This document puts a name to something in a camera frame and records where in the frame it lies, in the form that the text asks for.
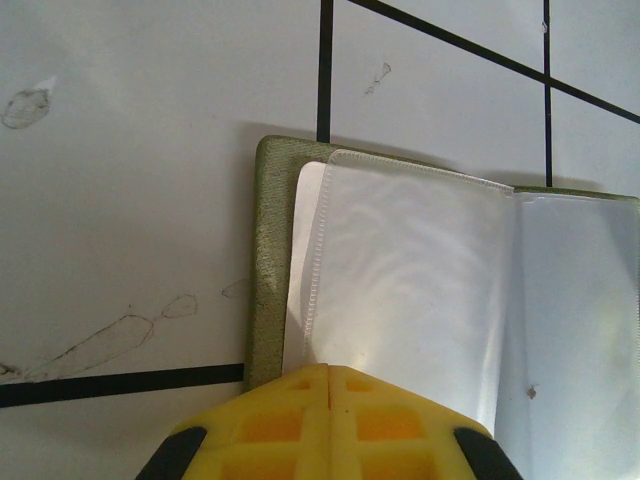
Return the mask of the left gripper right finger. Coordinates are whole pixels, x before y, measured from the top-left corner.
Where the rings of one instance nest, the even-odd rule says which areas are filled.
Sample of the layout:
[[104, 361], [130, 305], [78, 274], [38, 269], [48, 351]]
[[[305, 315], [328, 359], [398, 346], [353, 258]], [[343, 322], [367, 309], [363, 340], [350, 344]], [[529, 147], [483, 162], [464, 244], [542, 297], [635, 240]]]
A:
[[480, 423], [344, 366], [328, 368], [330, 479], [520, 479]]

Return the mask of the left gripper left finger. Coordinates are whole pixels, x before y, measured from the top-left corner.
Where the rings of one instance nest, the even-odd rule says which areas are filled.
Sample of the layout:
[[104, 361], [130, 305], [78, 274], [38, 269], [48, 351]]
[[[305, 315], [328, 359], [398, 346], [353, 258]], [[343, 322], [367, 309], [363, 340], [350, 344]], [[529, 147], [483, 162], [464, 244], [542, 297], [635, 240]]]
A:
[[139, 479], [327, 479], [329, 367], [303, 367], [176, 426]]

